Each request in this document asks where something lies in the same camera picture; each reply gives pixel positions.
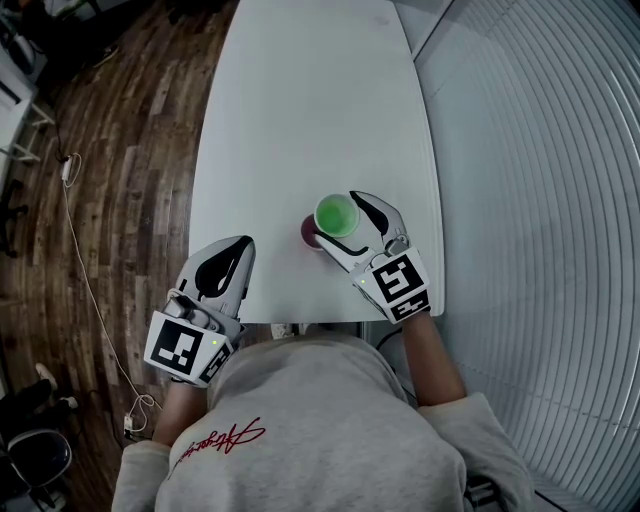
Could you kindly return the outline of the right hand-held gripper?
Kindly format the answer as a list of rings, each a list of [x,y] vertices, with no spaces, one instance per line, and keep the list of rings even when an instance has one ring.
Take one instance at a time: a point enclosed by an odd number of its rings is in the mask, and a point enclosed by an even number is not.
[[[403,252],[388,257],[376,255],[368,246],[352,250],[323,232],[313,233],[316,243],[350,273],[354,286],[392,324],[430,312],[429,278],[419,251],[406,249],[406,227],[400,212],[373,194],[350,191],[349,195],[378,230],[384,250]]]

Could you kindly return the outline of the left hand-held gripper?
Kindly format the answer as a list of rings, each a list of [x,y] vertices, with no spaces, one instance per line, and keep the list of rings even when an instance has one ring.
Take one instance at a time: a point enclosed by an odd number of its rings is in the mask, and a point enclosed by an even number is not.
[[[144,361],[178,382],[208,387],[244,334],[238,312],[255,257],[248,235],[218,240],[191,255],[166,305],[152,315]]]

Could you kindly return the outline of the green plastic cup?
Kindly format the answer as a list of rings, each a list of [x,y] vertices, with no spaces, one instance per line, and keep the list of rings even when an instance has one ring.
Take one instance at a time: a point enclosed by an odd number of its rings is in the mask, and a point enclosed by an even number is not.
[[[314,221],[323,233],[334,238],[344,238],[357,229],[360,210],[349,195],[330,194],[317,203]]]

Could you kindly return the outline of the red plastic cup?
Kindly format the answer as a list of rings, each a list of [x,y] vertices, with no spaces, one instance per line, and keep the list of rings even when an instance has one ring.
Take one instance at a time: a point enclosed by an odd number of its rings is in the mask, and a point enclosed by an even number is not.
[[[304,244],[314,251],[323,251],[322,246],[317,242],[316,235],[324,234],[324,232],[316,225],[315,217],[309,214],[301,223],[300,235]]]

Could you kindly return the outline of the person's right forearm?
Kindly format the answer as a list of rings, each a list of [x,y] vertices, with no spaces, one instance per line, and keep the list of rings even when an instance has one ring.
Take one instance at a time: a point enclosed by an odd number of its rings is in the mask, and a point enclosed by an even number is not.
[[[412,385],[420,407],[461,400],[467,391],[427,312],[402,322],[402,338]]]

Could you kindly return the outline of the person's left forearm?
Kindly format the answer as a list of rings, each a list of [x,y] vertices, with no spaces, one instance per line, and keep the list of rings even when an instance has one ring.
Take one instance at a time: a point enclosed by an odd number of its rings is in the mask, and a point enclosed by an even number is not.
[[[207,413],[207,389],[172,381],[151,440],[172,447],[180,435]]]

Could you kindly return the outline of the person's grey sweatshirt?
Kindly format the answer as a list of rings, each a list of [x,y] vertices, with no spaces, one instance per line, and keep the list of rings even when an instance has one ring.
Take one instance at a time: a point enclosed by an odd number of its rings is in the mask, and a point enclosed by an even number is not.
[[[113,512],[463,512],[483,477],[531,512],[526,466],[479,393],[414,408],[367,343],[328,333],[234,354],[172,446],[128,446]]]

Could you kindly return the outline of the white venetian blinds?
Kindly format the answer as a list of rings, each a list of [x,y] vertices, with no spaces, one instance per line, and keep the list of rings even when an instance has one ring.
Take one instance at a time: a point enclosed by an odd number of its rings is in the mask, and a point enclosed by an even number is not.
[[[544,492],[640,504],[640,2],[454,0],[418,62],[444,337]]]

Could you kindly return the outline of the white power strip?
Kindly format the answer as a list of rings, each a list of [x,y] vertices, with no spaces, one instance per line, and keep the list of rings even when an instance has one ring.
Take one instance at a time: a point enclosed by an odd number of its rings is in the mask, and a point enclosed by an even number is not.
[[[62,159],[61,181],[65,188],[73,186],[81,171],[82,163],[82,156],[77,152]]]

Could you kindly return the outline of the black mesh office chair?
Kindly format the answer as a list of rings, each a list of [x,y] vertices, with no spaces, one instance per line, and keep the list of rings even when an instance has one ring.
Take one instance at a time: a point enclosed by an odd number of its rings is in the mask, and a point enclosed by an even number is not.
[[[23,187],[24,183],[22,181],[12,179],[0,198],[0,252],[3,252],[9,258],[16,258],[17,251],[11,246],[7,224],[9,221],[16,221],[20,214],[26,214],[29,210],[26,204],[18,207],[10,206],[13,193]]]

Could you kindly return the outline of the white stool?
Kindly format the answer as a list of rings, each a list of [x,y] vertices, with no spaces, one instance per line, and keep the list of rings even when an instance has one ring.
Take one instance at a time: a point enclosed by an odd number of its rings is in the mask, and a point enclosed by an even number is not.
[[[33,145],[49,126],[56,122],[32,101],[0,100],[0,155],[13,161],[40,162]]]

